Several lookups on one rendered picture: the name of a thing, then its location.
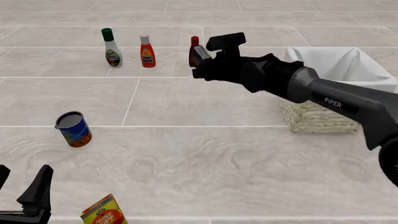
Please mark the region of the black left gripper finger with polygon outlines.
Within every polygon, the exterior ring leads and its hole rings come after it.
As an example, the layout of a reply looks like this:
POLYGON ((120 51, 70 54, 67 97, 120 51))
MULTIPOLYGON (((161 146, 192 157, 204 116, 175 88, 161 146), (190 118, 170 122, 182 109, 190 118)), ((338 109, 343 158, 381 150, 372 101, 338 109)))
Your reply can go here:
POLYGON ((41 167, 27 190, 17 199, 17 202, 22 205, 23 211, 51 211, 50 186, 52 176, 53 169, 49 165, 41 167))
POLYGON ((9 177, 11 170, 4 165, 0 165, 0 190, 9 177))

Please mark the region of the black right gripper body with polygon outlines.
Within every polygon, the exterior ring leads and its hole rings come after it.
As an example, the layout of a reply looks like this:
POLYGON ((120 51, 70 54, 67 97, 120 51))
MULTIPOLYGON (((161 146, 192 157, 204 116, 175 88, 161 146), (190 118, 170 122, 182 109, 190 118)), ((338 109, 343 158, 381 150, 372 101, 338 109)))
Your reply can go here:
POLYGON ((213 79, 222 82, 247 83, 248 76, 244 63, 249 61, 249 57, 233 57, 226 52, 216 53, 215 70, 213 79))

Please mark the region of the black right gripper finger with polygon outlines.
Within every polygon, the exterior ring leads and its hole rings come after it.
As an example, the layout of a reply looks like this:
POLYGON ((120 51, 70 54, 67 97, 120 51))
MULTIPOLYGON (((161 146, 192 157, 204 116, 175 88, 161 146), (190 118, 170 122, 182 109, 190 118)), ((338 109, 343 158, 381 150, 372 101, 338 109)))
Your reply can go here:
POLYGON ((192 75, 194 79, 203 79, 205 81, 216 80, 216 72, 212 68, 194 68, 192 75))
POLYGON ((196 68, 212 68, 217 63, 214 58, 198 59, 196 68))

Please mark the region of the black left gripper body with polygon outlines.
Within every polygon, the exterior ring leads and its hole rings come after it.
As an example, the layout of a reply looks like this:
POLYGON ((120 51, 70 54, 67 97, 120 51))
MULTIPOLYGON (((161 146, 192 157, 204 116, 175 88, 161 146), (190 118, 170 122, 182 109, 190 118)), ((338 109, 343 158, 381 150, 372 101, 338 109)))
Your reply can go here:
POLYGON ((0 211, 0 224, 48 224, 51 212, 43 208, 30 207, 0 211))

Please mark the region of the brown chocolate pudding box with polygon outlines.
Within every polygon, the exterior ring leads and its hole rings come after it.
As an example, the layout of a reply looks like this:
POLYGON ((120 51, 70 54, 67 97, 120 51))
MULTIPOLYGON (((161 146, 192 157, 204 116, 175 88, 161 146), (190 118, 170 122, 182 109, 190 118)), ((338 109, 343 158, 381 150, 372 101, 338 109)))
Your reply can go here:
POLYGON ((198 59, 206 59, 206 58, 213 58, 207 51, 206 49, 201 46, 201 45, 197 45, 194 46, 193 48, 193 53, 192 53, 192 61, 194 63, 197 63, 198 59))

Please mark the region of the woven basket with white liner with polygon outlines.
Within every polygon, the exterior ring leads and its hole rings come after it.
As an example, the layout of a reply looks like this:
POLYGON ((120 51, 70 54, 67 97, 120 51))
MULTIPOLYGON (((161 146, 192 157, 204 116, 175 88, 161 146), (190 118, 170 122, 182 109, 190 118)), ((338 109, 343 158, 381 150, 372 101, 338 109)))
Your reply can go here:
MULTIPOLYGON (((284 60, 302 61, 320 78, 394 92, 398 81, 370 56, 356 47, 289 47, 284 60)), ((360 124, 310 101, 281 106, 288 127, 294 133, 350 133, 360 124)))

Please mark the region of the red cap dark sauce bottle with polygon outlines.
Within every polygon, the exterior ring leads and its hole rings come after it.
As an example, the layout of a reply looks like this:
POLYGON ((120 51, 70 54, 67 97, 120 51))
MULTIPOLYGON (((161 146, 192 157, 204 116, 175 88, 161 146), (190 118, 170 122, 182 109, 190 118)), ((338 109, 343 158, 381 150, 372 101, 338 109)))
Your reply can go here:
POLYGON ((195 50, 196 46, 199 46, 199 37, 193 36, 191 37, 191 46, 188 56, 188 62, 190 67, 197 67, 201 63, 202 59, 198 52, 195 50))

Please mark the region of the white cap orange ketchup bottle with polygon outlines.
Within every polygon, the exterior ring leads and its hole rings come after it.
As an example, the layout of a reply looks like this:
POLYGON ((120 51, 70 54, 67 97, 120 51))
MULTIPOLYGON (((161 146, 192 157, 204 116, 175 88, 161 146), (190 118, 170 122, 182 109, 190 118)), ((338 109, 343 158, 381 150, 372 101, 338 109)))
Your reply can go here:
POLYGON ((141 49, 140 49, 140 57, 142 66, 144 68, 154 68, 156 66, 155 61, 155 53, 150 44, 148 35, 140 35, 141 40, 141 49))

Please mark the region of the blue soup can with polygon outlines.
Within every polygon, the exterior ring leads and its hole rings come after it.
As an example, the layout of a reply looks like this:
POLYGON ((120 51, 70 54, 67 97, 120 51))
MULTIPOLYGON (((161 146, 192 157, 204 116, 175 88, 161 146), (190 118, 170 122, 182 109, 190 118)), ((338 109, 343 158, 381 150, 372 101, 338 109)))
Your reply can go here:
POLYGON ((83 147, 92 140, 92 133, 79 111, 64 113, 55 122, 70 147, 83 147))

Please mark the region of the orange juice carton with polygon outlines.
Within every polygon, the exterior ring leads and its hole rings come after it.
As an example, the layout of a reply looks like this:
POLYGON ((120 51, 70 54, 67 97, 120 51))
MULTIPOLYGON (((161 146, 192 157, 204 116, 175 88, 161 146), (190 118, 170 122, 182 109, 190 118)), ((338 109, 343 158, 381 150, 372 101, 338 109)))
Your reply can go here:
POLYGON ((112 194, 82 211, 80 218, 84 224, 128 224, 112 194))

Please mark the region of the green cap salad dressing bottle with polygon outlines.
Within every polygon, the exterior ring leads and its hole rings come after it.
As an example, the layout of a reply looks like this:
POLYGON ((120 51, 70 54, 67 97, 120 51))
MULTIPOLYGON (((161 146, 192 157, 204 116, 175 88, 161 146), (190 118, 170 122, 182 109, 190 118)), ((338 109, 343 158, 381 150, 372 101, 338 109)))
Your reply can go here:
POLYGON ((121 67, 123 64, 123 56, 115 43, 113 32, 111 28, 104 28, 101 30, 105 44, 105 57, 106 61, 112 67, 121 67))

